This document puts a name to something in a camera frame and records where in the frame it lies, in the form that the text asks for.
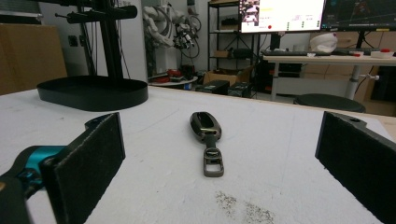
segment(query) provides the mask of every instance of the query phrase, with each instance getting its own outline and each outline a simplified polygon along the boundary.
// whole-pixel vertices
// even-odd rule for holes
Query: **monitor screen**
[[[328,0],[323,12],[324,31],[394,31],[395,0]]]
[[[241,33],[319,31],[325,0],[240,0]]]

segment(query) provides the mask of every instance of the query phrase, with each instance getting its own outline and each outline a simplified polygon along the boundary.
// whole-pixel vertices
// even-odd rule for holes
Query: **metal shelving unit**
[[[239,17],[239,12],[238,12],[239,1],[232,1],[232,2],[226,2],[226,3],[213,3],[213,2],[207,3],[207,15],[208,15],[208,19],[207,19],[207,70],[211,70],[211,66],[213,65],[213,63],[211,62],[212,59],[216,59],[216,67],[219,67],[219,60],[235,60],[235,66],[236,66],[236,68],[238,68],[238,61],[250,60],[250,64],[253,64],[255,55],[256,56],[259,55],[260,35],[242,34],[239,32],[239,27],[237,27],[237,29],[234,31],[228,31],[228,32],[224,32],[224,31],[222,32],[220,30],[220,21],[219,21],[220,11],[222,8],[226,8],[226,7],[235,7],[235,13],[237,13],[237,15]],[[216,10],[216,19],[217,19],[217,22],[215,25],[216,28],[214,28],[213,24],[211,24],[211,19],[210,19],[211,8],[214,8]],[[220,40],[221,40],[221,37],[225,36],[225,35],[233,35],[233,40],[231,40],[225,48],[221,49],[219,47]],[[211,38],[213,36],[216,38],[216,44],[214,44],[215,46],[211,45]],[[255,40],[258,41],[256,53],[254,52]],[[233,57],[215,57],[212,54],[212,51],[214,51],[214,50],[226,50],[230,47],[233,47],[236,49],[239,49],[239,47],[242,47],[244,49],[250,49],[252,52],[251,56],[246,59],[240,59],[240,58],[235,59]]]

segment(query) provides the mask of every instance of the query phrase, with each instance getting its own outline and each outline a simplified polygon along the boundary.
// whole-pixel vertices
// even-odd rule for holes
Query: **white foam surface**
[[[225,173],[203,174],[205,145],[190,115],[211,113]],[[23,149],[67,145],[93,113],[42,102],[36,91],[0,97],[0,174]],[[87,223],[380,223],[315,158],[322,111],[149,88],[120,111],[126,151]],[[376,119],[373,131],[389,135]],[[28,201],[35,223],[54,223],[45,191]]]

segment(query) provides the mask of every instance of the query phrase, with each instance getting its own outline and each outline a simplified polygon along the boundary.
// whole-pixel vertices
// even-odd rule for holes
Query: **cardboard box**
[[[66,77],[55,26],[0,24],[0,95]]]
[[[213,80],[226,80],[232,86],[235,82],[249,82],[250,74],[254,68],[254,64],[245,69],[223,69],[208,71],[204,77],[204,84]]]
[[[213,53],[214,57],[217,58],[228,58],[230,56],[230,51],[228,50],[215,50]]]

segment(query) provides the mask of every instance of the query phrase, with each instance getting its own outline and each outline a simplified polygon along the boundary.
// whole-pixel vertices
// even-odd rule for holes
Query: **car key fob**
[[[204,175],[220,177],[224,174],[224,166],[216,141],[221,138],[221,127],[208,112],[195,112],[190,117],[190,125],[200,141],[206,142],[204,151]]]

